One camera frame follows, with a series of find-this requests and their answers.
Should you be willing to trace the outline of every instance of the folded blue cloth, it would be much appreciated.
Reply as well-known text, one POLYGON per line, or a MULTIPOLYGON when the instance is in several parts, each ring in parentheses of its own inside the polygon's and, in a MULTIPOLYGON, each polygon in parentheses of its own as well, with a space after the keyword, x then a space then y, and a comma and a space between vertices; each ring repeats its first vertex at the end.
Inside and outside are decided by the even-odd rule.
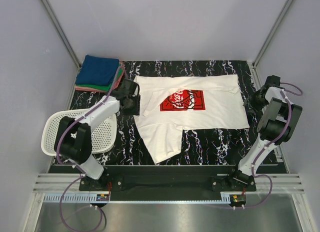
POLYGON ((108 86, 112 83, 119 66, 118 59, 85 56, 75 84, 108 86))

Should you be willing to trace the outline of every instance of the white t-shirt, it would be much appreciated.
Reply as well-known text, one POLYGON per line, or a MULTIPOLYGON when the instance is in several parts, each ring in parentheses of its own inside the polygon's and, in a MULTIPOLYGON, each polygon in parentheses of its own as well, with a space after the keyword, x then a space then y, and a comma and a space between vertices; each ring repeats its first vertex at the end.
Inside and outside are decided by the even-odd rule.
POLYGON ((237 75, 135 81, 141 100, 134 120, 155 163, 181 152, 183 130, 249 127, 237 75))

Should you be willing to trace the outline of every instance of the white laundry basket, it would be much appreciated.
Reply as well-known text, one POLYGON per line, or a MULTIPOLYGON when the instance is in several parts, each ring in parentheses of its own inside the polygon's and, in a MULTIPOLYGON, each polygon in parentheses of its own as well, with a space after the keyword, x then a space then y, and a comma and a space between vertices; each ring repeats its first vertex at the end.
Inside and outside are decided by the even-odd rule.
MULTIPOLYGON (((75 118, 83 114, 87 109, 80 110, 70 110, 70 111, 60 111, 52 116, 46 121, 42 139, 41 139, 41 149, 49 156, 56 156, 54 150, 56 136, 58 132, 59 122, 62 117, 68 116, 75 118)), ((102 122, 92 133, 92 153, 103 153, 111 150, 114 145, 117 134, 117 118, 116 115, 109 116, 102 122)))

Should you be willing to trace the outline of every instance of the folded green cloth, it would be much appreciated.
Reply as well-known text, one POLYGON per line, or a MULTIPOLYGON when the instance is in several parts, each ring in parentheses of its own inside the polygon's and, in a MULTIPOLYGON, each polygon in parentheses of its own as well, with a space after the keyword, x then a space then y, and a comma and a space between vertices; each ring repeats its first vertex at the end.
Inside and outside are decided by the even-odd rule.
MULTIPOLYGON (((119 70, 119 72, 118 72, 118 74, 117 74, 117 76, 116 76, 116 79, 117 79, 117 80, 121 77, 121 75, 122 75, 123 72, 124 72, 124 71, 123 71, 122 69, 119 70)), ((110 85, 108 85, 108 86, 97 86, 97 85, 91 85, 91 84, 76 84, 76 85, 77 85, 77 86, 81 86, 81 87, 94 88, 94 89, 97 89, 97 90, 100 90, 100 91, 109 91, 112 84, 110 84, 110 85)))

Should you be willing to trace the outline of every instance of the gray wall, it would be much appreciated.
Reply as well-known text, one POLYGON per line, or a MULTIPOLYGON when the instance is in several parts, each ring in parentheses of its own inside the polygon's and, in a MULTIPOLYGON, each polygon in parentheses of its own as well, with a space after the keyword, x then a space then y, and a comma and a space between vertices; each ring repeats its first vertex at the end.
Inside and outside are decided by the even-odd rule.
POLYGON ((51 158, 40 141, 65 109, 76 67, 39 0, 0 0, 0 231, 20 231, 37 174, 51 158))
POLYGON ((293 172, 299 173, 320 230, 320 0, 296 0, 258 65, 263 81, 278 75, 304 90, 290 95, 303 107, 301 119, 284 150, 293 172))
POLYGON ((49 0, 80 60, 254 60, 286 0, 49 0))

